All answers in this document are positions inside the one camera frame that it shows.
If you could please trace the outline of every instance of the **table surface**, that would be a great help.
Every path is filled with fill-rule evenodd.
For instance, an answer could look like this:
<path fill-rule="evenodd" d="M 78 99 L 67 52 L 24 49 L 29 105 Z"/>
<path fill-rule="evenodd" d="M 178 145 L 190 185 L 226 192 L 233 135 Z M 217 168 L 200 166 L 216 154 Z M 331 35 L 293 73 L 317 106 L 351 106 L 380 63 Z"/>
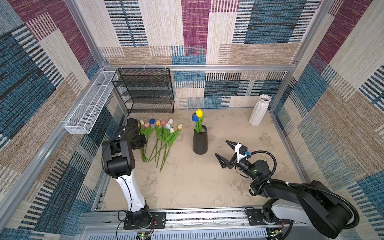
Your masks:
<path fill-rule="evenodd" d="M 259 126 L 248 122 L 252 108 L 205 110 L 204 125 L 208 129 L 208 151 L 198 155 L 192 150 L 194 110 L 175 109 L 174 114 L 132 114 L 136 119 L 172 118 L 176 129 L 179 123 L 184 125 L 181 133 L 170 149 L 167 162 L 160 171 L 156 162 L 142 162 L 140 150 L 134 150 L 136 160 L 135 175 L 137 184 L 148 205 L 152 209 L 187 208 L 187 207 L 230 207 L 262 205 L 266 198 L 253 197 L 248 192 L 251 179 L 239 176 L 235 169 L 222 169 L 215 153 L 228 160 L 234 154 L 225 140 L 240 142 L 250 152 L 265 150 L 277 159 L 275 179 L 288 182 L 301 182 L 293 163 L 280 139 L 280 136 L 267 113 Z M 156 142 L 156 135 L 149 138 L 147 156 Z M 253 155 L 250 162 L 266 160 L 270 169 L 272 159 L 266 154 Z M 104 198 L 102 210 L 127 209 L 127 202 L 114 179 L 111 179 Z"/>

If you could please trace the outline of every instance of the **wire basket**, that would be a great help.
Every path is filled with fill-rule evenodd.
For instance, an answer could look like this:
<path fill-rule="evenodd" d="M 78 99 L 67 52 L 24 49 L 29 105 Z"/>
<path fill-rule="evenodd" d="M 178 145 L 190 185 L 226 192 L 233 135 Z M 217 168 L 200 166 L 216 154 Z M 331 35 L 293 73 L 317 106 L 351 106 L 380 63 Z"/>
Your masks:
<path fill-rule="evenodd" d="M 116 77 L 113 71 L 103 71 L 99 74 L 64 126 L 70 134 L 91 132 L 113 89 L 111 80 Z"/>
<path fill-rule="evenodd" d="M 119 68 L 112 80 L 129 113 L 173 113 L 168 68 Z"/>

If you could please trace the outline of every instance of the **white vase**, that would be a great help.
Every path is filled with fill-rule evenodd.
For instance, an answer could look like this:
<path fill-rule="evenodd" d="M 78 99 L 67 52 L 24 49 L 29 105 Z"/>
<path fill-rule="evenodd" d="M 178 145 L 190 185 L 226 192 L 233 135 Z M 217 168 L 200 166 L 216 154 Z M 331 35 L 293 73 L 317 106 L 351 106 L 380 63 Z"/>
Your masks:
<path fill-rule="evenodd" d="M 271 101 L 271 97 L 268 95 L 260 95 L 259 101 L 257 101 L 255 108 L 252 111 L 251 117 L 249 118 L 249 124 L 252 126 L 258 126 L 263 117 L 268 110 L 269 102 Z"/>

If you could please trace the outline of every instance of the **bunch of tulips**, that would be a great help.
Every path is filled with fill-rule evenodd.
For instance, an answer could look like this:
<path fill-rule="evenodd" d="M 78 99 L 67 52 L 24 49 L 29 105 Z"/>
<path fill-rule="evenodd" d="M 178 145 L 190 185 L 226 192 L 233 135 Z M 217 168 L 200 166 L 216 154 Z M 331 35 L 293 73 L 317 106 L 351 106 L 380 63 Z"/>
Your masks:
<path fill-rule="evenodd" d="M 166 122 L 165 120 L 160 121 L 152 118 L 149 122 L 146 122 L 146 123 L 144 123 L 144 120 L 141 119 L 140 123 L 141 123 L 140 135 L 145 135 L 147 139 L 146 146 L 141 148 L 142 160 L 143 162 L 150 162 L 154 160 L 156 162 L 156 167 L 158 167 L 161 150 L 164 149 L 163 159 L 160 165 L 160 172 L 161 172 L 167 160 L 169 150 L 172 147 L 172 144 L 176 140 L 181 129 L 183 128 L 183 124 L 180 123 L 177 126 L 177 130 L 175 130 L 173 127 L 171 127 L 171 125 L 173 124 L 172 118 L 169 119 L 168 122 Z M 147 157 L 146 153 L 147 153 L 149 138 L 154 131 L 156 131 L 156 144 L 153 147 L 151 155 Z"/>

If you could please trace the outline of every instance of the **vase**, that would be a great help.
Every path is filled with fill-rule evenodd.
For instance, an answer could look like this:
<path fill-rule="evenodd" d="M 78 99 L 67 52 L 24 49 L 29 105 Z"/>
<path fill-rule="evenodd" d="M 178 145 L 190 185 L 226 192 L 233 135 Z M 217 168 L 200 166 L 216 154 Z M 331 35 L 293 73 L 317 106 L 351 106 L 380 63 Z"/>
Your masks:
<path fill-rule="evenodd" d="M 256 103 L 255 108 L 252 111 L 252 114 L 249 118 L 249 124 L 252 126 L 258 126 L 262 120 L 263 117 L 268 110 L 269 102 L 271 101 L 271 97 L 268 95 L 260 95 L 259 101 Z"/>
<path fill-rule="evenodd" d="M 206 126 L 203 125 L 199 133 L 194 130 L 192 148 L 195 153 L 200 155 L 208 151 L 208 130 Z"/>

